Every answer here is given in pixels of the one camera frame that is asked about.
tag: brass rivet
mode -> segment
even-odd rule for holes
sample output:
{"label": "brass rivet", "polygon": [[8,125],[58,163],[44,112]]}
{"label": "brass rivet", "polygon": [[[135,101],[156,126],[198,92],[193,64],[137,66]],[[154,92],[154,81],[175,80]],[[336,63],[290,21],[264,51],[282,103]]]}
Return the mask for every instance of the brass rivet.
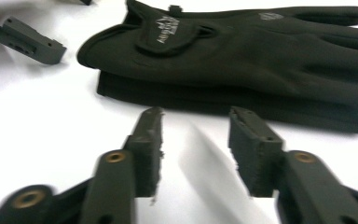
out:
{"label": "brass rivet", "polygon": [[45,193],[42,190],[31,190],[19,195],[13,202],[15,208],[26,208],[40,203],[45,198]]}
{"label": "brass rivet", "polygon": [[315,157],[305,152],[297,152],[295,157],[298,161],[302,161],[306,163],[312,163],[316,161]]}
{"label": "brass rivet", "polygon": [[105,158],[107,162],[119,162],[119,161],[124,161],[126,155],[124,155],[124,153],[122,152],[112,152],[106,155]]}

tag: glove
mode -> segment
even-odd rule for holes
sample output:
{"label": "glove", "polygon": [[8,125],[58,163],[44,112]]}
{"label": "glove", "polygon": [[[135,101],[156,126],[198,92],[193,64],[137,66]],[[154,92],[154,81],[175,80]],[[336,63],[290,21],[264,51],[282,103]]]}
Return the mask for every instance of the glove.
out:
{"label": "glove", "polygon": [[238,105],[358,131],[358,29],[347,27],[358,7],[184,13],[127,4],[124,22],[77,55],[102,71],[98,93],[164,107]]}

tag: glove logo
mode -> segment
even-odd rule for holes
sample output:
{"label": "glove logo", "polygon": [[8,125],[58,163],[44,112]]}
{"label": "glove logo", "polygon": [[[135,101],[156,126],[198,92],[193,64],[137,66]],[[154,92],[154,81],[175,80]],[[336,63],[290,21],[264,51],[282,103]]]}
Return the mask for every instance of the glove logo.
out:
{"label": "glove logo", "polygon": [[175,35],[176,30],[179,26],[179,20],[163,16],[161,19],[156,20],[158,28],[161,30],[161,33],[158,36],[157,41],[161,44],[165,44],[165,41],[170,37],[170,35]]}
{"label": "glove logo", "polygon": [[260,19],[263,21],[275,21],[284,18],[283,15],[276,14],[273,12],[262,12],[262,13],[258,13],[258,15],[260,15]]}

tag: black clamp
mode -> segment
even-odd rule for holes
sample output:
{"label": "black clamp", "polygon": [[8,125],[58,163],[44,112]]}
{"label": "black clamp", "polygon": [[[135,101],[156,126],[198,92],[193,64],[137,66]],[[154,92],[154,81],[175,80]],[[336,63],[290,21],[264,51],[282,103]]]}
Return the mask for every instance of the black clamp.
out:
{"label": "black clamp", "polygon": [[93,178],[53,195],[34,185],[0,206],[0,224],[135,223],[135,197],[156,194],[162,153],[162,110],[146,110],[120,150],[104,153]]}
{"label": "black clamp", "polygon": [[232,107],[229,147],[249,193],[279,191],[282,224],[358,224],[358,191],[335,179],[315,155],[283,152],[283,140],[250,110]]}
{"label": "black clamp", "polygon": [[0,26],[0,43],[45,64],[59,63],[66,51],[61,43],[39,34],[13,17]]}

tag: white surface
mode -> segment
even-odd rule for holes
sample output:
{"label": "white surface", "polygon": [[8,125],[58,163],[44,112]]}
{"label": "white surface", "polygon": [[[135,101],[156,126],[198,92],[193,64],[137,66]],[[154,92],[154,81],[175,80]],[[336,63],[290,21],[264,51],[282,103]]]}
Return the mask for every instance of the white surface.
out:
{"label": "white surface", "polygon": [[[1,21],[15,16],[68,48],[62,63],[47,66],[0,45],[0,202],[28,185],[47,184],[60,193],[89,178],[98,157],[120,149],[148,108],[97,95],[98,71],[77,63],[80,46],[126,14],[124,1],[93,2],[86,7],[76,0],[0,0]],[[342,0],[143,2],[185,11],[358,6]],[[287,149],[318,155],[343,184],[358,189],[357,134],[268,124]],[[158,200],[153,206],[150,199],[137,200],[139,223],[279,223],[273,199],[247,196],[227,134],[228,118],[165,110]]]}

